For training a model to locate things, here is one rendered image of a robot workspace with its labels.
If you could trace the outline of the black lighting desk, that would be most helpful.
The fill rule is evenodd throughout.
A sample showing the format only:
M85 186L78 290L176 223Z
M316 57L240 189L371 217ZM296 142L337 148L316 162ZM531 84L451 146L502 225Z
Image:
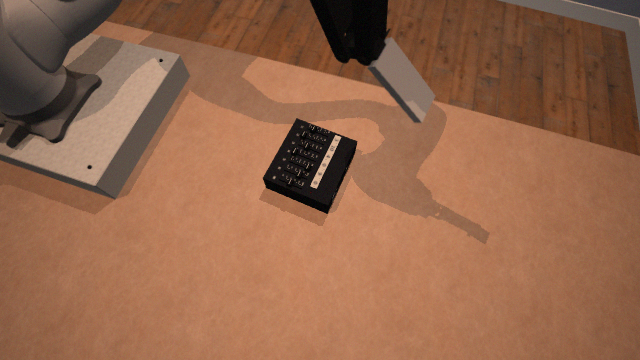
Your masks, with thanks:
M263 177L265 186L328 214L357 142L296 119Z

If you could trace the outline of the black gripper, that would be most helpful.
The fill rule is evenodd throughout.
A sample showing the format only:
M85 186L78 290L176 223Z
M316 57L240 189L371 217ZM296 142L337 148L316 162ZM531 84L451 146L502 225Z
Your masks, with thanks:
M435 94L395 40L386 38L388 0L310 2L335 58L368 66L411 120L422 123Z

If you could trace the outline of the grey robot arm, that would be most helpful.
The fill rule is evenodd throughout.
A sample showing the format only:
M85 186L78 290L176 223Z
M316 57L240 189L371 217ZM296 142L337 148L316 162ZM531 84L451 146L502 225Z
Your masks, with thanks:
M0 0L0 143L14 148L29 134L63 140L102 80L62 64L121 2Z

